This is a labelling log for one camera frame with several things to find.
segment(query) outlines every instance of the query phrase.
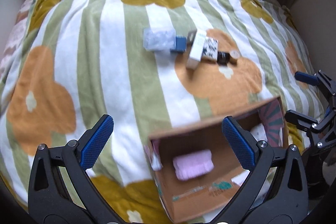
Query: metal screw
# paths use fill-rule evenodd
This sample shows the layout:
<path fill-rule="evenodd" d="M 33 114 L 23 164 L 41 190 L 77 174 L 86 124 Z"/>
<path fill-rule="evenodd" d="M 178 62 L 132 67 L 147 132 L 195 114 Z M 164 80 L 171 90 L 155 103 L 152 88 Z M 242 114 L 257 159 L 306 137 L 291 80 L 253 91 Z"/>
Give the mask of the metal screw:
<path fill-rule="evenodd" d="M 44 144 L 44 143 L 41 143 L 41 144 L 37 147 L 38 150 L 43 150 L 44 148 L 45 148 L 45 144 Z"/>
<path fill-rule="evenodd" d="M 291 144 L 289 147 L 290 147 L 290 149 L 292 149 L 293 151 L 296 151 L 296 150 L 297 150 L 297 146 L 294 145 L 294 144 Z"/>
<path fill-rule="evenodd" d="M 68 142 L 68 146 L 75 146 L 76 143 L 77 143 L 76 140 L 71 140 L 71 141 Z"/>
<path fill-rule="evenodd" d="M 258 143 L 259 143 L 259 145 L 260 145 L 261 147 L 263 147 L 263 148 L 265 148 L 265 147 L 268 146 L 268 143 L 265 142 L 265 141 L 259 141 Z"/>

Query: blue gripper pad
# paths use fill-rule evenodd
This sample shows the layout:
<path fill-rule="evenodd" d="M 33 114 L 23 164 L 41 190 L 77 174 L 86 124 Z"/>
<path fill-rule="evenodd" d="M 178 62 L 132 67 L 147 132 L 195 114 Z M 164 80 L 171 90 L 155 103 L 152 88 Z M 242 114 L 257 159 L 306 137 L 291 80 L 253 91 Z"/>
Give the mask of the blue gripper pad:
<path fill-rule="evenodd" d="M 308 85 L 317 86 L 320 84 L 320 80 L 317 78 L 317 76 L 309 75 L 301 71 L 297 71 L 294 74 L 294 78 L 295 80 L 306 83 Z"/>
<path fill-rule="evenodd" d="M 113 127 L 114 122 L 112 117 L 106 115 L 106 118 L 101 122 L 98 129 L 95 130 L 92 137 L 87 141 L 86 145 L 81 150 L 80 165 L 84 170 L 92 168 L 96 163 L 98 156 L 113 132 Z"/>
<path fill-rule="evenodd" d="M 245 132 L 239 124 L 232 117 L 226 117 L 222 122 L 222 132 L 229 142 L 233 152 L 238 158 L 241 166 L 246 170 L 252 170 L 256 165 L 256 160 L 258 158 L 258 150 L 257 147 L 255 150 L 252 149 L 251 145 L 248 143 L 248 140 L 242 136 L 242 134 L 246 133 L 250 134 L 250 132 Z M 249 138 L 254 144 L 256 144 L 256 139 Z"/>

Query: small object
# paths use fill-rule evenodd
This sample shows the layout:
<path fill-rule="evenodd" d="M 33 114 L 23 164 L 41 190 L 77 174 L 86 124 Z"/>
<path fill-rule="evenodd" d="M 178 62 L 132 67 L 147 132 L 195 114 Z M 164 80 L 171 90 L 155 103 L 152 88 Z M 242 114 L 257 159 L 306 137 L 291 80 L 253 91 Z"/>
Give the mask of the small object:
<path fill-rule="evenodd" d="M 173 159 L 176 177 L 179 180 L 189 180 L 209 173 L 213 168 L 211 151 L 202 150 Z"/>
<path fill-rule="evenodd" d="M 44 144 L 44 143 L 41 143 L 41 144 L 37 147 L 38 150 L 43 150 L 44 148 L 45 148 L 45 144 Z"/>
<path fill-rule="evenodd" d="M 238 58 L 240 57 L 240 53 L 237 50 L 229 51 L 230 54 L 230 63 L 237 64 Z"/>
<path fill-rule="evenodd" d="M 289 147 L 290 147 L 293 151 L 296 151 L 296 150 L 298 149 L 297 146 L 294 145 L 294 144 L 291 144 Z"/>
<path fill-rule="evenodd" d="M 175 37 L 175 47 L 170 49 L 170 52 L 183 53 L 187 50 L 187 38 Z"/>
<path fill-rule="evenodd" d="M 259 141 L 258 143 L 259 143 L 259 145 L 260 145 L 261 147 L 263 147 L 263 148 L 265 148 L 265 147 L 268 146 L 268 143 L 265 142 L 265 141 Z"/>
<path fill-rule="evenodd" d="M 230 60 L 230 54 L 228 52 L 218 52 L 217 53 L 217 63 L 218 65 L 226 65 Z"/>
<path fill-rule="evenodd" d="M 164 51 L 175 47 L 174 28 L 145 28 L 143 30 L 143 47 L 146 51 Z"/>
<path fill-rule="evenodd" d="M 201 61 L 203 54 L 203 47 L 205 43 L 206 32 L 197 31 L 193 45 L 191 47 L 189 58 L 187 60 L 186 68 L 195 70 L 198 66 L 198 63 Z"/>
<path fill-rule="evenodd" d="M 212 37 L 206 37 L 203 46 L 202 59 L 217 61 L 218 41 Z"/>

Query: white box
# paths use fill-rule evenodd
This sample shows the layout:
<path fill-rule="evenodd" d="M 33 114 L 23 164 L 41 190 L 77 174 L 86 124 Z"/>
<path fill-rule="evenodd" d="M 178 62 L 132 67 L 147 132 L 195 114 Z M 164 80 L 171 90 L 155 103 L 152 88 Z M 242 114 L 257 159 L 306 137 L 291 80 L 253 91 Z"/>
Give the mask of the white box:
<path fill-rule="evenodd" d="M 193 45 L 189 53 L 189 58 L 186 64 L 187 69 L 195 70 L 197 68 L 198 63 L 201 61 L 202 58 L 206 36 L 207 36 L 206 31 L 197 30 Z"/>

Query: bed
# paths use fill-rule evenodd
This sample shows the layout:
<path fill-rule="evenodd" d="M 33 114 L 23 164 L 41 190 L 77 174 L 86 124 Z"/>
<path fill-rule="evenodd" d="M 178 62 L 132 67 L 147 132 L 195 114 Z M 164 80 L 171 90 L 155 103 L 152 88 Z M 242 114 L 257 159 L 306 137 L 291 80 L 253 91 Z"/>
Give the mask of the bed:
<path fill-rule="evenodd" d="M 0 64 L 0 171 L 23 205 L 36 147 L 79 139 L 105 113 L 114 133 L 87 173 L 124 220 L 139 223 L 171 223 L 143 151 L 149 133 L 277 95 L 286 110 L 324 116 L 317 90 L 294 79 L 297 70 L 313 70 L 289 10 L 276 0 L 26 0 L 16 21 Z M 191 77 L 189 49 L 143 49 L 147 27 L 181 36 L 207 30 L 221 51 L 242 57 L 236 66 L 201 63 Z M 289 126 L 289 143 L 301 152 L 306 139 Z"/>

